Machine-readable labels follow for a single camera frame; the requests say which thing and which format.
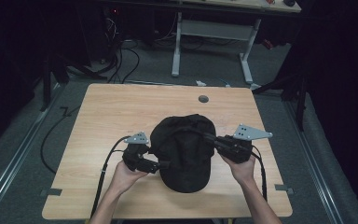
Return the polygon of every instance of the gray carpet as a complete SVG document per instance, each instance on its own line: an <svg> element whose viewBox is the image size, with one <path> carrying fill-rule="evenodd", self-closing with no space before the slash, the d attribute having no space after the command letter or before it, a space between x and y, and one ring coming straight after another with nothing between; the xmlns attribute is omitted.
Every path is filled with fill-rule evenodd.
<svg viewBox="0 0 358 224"><path fill-rule="evenodd" d="M125 47L133 46L130 42ZM150 81L176 85L196 85L196 80L208 86L249 87L244 83L238 54L241 43L225 46L204 44L195 50L184 49L182 52L181 75L171 77L172 46L155 45L148 47L139 43L133 49L140 56L138 68L127 79L128 81ZM196 44L187 44L186 48L197 48ZM275 78L290 46L277 47L272 50L255 45L249 58L251 71L256 84L262 85ZM135 55L123 50L121 78L136 65ZM51 127L62 118L62 106L69 110L81 105L85 91L90 83L96 82L88 77L71 76L71 81L50 109L48 116L34 139L29 154L16 174L5 197L0 202L0 223L84 223L84 220L50 221L42 218L41 213L46 198L40 193L51 186L53 174L46 169L40 159L40 148ZM9 164L20 146L23 137L39 115L42 106L41 86L35 89L36 97L13 119L10 127L0 140L0 175ZM315 188L310 170L305 163L301 143L296 134L296 127L291 122L279 91L267 91L256 95L266 130L274 133L270 143L276 157L283 182L294 193L289 194L293 214L282 219L283 223L330 223L324 204ZM309 140L314 156L332 191L339 213L344 223L358 223L358 202L351 187L342 174L331 149L325 140L323 129L313 110L310 98L304 118L305 134ZM48 164L57 169L66 142L76 120L76 113L64 119L48 136L45 143L45 157ZM239 218L237 223L252 223L250 218Z"/></svg>

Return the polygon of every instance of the silver bracket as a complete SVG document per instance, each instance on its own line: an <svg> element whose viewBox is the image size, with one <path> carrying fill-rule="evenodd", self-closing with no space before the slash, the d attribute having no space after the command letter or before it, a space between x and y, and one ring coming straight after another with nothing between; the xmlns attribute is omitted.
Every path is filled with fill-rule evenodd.
<svg viewBox="0 0 358 224"><path fill-rule="evenodd" d="M140 132L129 138L124 139L124 142L128 144L148 144L149 140L147 139L144 132Z"/></svg>
<svg viewBox="0 0 358 224"><path fill-rule="evenodd" d="M270 138L270 137L272 137L272 133L267 133L258 130L256 128L245 126L243 124L240 124L240 126L238 126L237 131L235 131L233 135L233 138L235 139L241 139L247 141L260 139L260 138Z"/></svg>

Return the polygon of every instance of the dark background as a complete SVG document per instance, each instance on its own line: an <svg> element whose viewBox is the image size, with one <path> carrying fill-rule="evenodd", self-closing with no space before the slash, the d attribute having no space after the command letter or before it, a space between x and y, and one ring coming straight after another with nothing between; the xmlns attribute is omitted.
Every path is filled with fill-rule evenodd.
<svg viewBox="0 0 358 224"><path fill-rule="evenodd" d="M328 20L265 19L256 43L267 39L273 45L292 44L277 79L298 76L307 80L325 135L358 196L358 1L298 3L302 16ZM34 97L33 88L50 53L59 52L85 65L104 56L106 52L101 51L106 47L95 44L103 43L103 19L98 8L87 8L0 1L0 135ZM119 27L126 27L122 32L149 44L154 30L164 33L171 28L174 15L127 8L121 13ZM298 85L292 82L280 88Z"/></svg>

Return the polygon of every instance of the desk leg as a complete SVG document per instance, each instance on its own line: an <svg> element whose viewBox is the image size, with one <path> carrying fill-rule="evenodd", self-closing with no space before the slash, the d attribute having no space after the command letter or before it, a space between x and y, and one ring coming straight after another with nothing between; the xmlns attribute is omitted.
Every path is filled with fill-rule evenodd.
<svg viewBox="0 0 358 224"><path fill-rule="evenodd" d="M182 12L178 12L178 22L176 28L176 47L175 47L175 53L173 54L173 63L172 63L173 77L179 77L181 33L182 33Z"/></svg>
<svg viewBox="0 0 358 224"><path fill-rule="evenodd" d="M255 25L254 25L254 27L252 29L252 32L251 32L251 35L250 35L250 38L249 38L249 41L248 41L248 46L246 48L246 51L244 53L240 54L243 75L245 76L245 81L248 84L253 83L251 70L249 69L249 64L248 64L248 57L249 57L249 54L251 52L252 45L255 42L255 36L257 35L258 27L260 26L260 22L261 22L260 19L257 19L255 21Z"/></svg>

